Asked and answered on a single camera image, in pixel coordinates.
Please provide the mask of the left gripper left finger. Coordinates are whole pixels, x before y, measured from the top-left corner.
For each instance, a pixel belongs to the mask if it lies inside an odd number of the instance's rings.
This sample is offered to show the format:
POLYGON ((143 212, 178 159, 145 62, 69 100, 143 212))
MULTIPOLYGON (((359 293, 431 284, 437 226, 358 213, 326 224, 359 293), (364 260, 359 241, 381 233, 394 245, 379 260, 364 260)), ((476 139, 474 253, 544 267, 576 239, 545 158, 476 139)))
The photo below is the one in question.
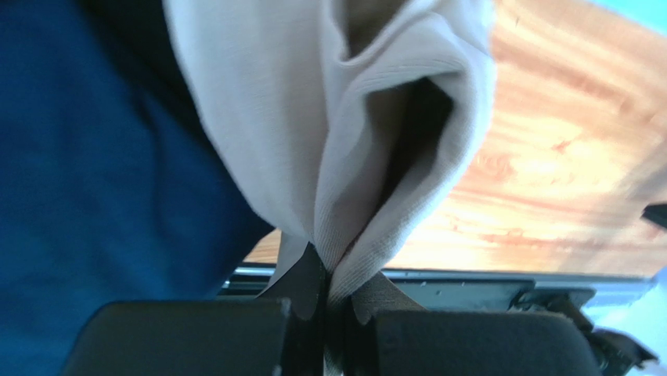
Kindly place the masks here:
POLYGON ((328 276, 313 246, 251 300, 115 302, 78 335, 65 375, 321 375, 328 276))

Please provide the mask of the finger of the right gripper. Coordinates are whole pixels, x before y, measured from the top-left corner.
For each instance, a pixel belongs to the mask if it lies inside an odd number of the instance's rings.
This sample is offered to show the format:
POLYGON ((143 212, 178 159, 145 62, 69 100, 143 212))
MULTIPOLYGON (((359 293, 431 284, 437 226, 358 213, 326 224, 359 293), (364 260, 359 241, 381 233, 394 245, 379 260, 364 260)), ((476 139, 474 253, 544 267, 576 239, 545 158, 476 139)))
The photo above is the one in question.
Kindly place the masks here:
POLYGON ((663 229, 667 229, 667 204, 658 203, 658 204, 649 204, 644 208, 642 219, 645 219, 656 226, 660 226, 663 229))

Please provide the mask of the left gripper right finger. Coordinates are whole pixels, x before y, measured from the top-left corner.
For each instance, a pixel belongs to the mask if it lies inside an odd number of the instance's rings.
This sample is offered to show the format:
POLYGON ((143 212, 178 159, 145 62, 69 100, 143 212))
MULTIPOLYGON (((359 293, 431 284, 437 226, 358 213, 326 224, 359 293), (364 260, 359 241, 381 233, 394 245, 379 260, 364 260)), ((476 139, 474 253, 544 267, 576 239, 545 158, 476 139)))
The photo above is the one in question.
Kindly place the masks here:
POLYGON ((599 375, 575 322, 549 309, 433 310, 377 273, 328 318, 330 375, 599 375))

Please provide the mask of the beige t shirt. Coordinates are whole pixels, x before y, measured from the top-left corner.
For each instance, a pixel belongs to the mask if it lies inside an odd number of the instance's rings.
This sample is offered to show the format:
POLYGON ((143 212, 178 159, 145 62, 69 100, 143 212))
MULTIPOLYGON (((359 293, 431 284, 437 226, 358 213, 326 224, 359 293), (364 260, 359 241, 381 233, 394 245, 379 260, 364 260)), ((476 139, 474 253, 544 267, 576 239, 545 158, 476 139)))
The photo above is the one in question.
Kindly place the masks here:
POLYGON ((339 306, 460 181, 489 129, 490 1, 166 1, 204 131, 247 203, 310 243, 339 306))

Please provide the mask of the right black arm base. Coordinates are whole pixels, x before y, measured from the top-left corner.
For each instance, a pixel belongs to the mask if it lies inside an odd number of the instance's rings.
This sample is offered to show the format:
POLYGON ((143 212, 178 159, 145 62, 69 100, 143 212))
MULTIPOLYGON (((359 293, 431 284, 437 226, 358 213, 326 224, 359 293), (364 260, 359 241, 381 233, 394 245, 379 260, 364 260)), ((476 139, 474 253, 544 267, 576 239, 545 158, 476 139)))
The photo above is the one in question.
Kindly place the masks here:
POLYGON ((523 291, 515 296, 509 309, 556 313, 568 318, 588 341, 603 375, 626 375, 633 368, 643 370, 650 362, 657 363, 657 354, 627 334, 594 327, 582 311, 593 296, 593 291, 581 289, 523 291))

